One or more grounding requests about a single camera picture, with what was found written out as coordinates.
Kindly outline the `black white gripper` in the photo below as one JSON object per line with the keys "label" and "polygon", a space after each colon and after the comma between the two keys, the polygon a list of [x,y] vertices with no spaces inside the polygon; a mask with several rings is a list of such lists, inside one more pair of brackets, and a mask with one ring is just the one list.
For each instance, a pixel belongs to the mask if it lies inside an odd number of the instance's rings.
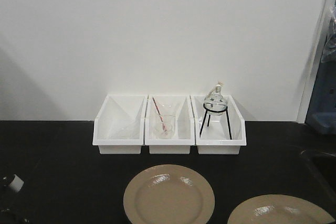
{"label": "black white gripper", "polygon": [[12,209],[12,203],[22,189],[24,181],[16,174],[1,177],[1,223],[29,223]]}

